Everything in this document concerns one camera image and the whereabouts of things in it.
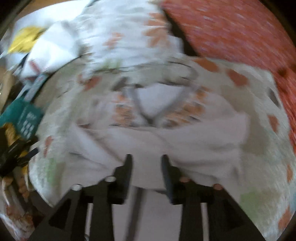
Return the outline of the red floral blanket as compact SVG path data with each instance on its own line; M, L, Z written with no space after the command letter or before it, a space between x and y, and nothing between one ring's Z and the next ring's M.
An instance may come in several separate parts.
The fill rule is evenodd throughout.
M271 1L161 1L160 5L198 55L273 74L295 143L295 31Z

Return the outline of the white floral pillow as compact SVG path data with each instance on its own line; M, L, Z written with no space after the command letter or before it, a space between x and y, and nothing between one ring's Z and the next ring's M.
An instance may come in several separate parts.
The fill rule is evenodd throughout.
M1 40L7 67L22 78L53 73L76 58L83 76L103 68L164 63L183 54L164 12L152 1L67 1L19 19Z

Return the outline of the yellow striped garment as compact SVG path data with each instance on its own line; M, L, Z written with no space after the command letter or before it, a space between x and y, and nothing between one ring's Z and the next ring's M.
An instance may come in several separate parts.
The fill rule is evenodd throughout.
M1 177L8 176L17 167L29 162L30 143L23 140L11 123L1 127Z

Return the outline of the white small garment grey band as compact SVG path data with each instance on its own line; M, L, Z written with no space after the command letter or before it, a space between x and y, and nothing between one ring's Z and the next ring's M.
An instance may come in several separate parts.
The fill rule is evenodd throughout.
M155 83L89 95L68 128L61 190L95 184L131 154L128 200L114 208L116 238L131 240L134 232L136 240L177 240L181 208L164 195L162 156L202 185L237 190L249 123L246 113L201 86Z

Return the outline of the heart patterned quilted bedspread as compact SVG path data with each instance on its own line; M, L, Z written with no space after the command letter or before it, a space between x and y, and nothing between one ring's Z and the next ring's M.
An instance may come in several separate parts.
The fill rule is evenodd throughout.
M247 65L184 57L82 80L75 60L45 84L36 105L33 188L55 205L133 155L128 200L114 207L117 240L177 240L181 209L164 195L161 157L205 186L221 184L266 240L295 213L290 124L272 75Z

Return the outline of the teal printed package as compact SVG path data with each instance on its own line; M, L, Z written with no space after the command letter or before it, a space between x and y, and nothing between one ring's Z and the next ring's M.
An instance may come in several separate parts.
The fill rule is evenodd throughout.
M1 127L11 123L15 131L25 140L30 140L36 133L43 118L43 111L23 98L15 99L1 114Z

